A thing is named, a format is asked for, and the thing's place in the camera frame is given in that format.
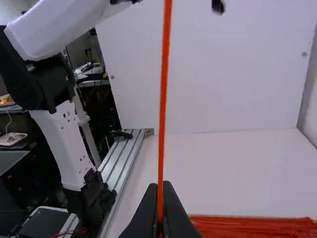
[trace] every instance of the white cover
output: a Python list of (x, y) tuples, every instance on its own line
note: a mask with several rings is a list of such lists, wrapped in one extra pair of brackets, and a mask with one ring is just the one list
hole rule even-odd
[(84, 176), (91, 163), (76, 120), (74, 103), (65, 101), (56, 107), (56, 113), (30, 111), (41, 128), (57, 162), (61, 183), (66, 189), (80, 191), (85, 185)]
[(43, 60), (131, 2), (111, 5), (109, 0), (40, 0), (4, 30), (24, 60)]

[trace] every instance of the white wall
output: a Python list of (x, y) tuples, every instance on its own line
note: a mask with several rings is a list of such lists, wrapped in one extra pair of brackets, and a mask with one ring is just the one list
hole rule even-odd
[(0, 25), (6, 25), (29, 8), (26, 0), (0, 0)]
[[(167, 133), (296, 126), (317, 1), (174, 0)], [(163, 1), (145, 0), (97, 32), (124, 128), (159, 124)]]
[(298, 128), (317, 148), (317, 28), (306, 77)]

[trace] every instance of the cable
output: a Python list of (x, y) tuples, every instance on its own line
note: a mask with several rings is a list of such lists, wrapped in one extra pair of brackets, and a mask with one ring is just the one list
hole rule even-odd
[(65, 232), (57, 233), (54, 236), (52, 236), (51, 238), (58, 238), (58, 237), (61, 237), (63, 235), (83, 234), (83, 233), (86, 233), (86, 232), (87, 232), (86, 227), (82, 227), (82, 228), (71, 230), (71, 231), (65, 231)]
[(5, 127), (5, 133), (6, 134), (8, 134), (8, 126), (11, 124), (11, 122), (12, 122), (12, 118), (11, 118), (11, 115), (10, 115), (10, 113), (8, 112), (8, 109), (6, 110), (6, 113), (9, 115), (9, 117), (10, 117), (10, 122), (6, 125), (6, 127)]
[(168, 57), (170, 43), (170, 29), (172, 18), (172, 0), (165, 0), (164, 27), (162, 46), (162, 68), (160, 83), (159, 132), (158, 132), (158, 222), (163, 224), (163, 172), (164, 172), (164, 141), (165, 117), (168, 80)]

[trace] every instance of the orange cable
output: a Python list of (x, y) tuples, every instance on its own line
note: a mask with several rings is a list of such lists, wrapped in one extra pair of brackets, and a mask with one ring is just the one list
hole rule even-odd
[(165, 116), (167, 99), (168, 57), (170, 29), (172, 18), (172, 0), (164, 3), (164, 25), (162, 40), (162, 68), (160, 82), (159, 132), (158, 132), (158, 223), (163, 223), (163, 172), (164, 172), (164, 141)]

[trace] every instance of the black clamp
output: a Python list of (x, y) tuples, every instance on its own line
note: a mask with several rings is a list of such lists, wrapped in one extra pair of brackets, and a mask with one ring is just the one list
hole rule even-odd
[(157, 219), (157, 189), (152, 183), (145, 192), (130, 224), (119, 238), (202, 238), (203, 236), (190, 221), (173, 185), (164, 181), (164, 222)]

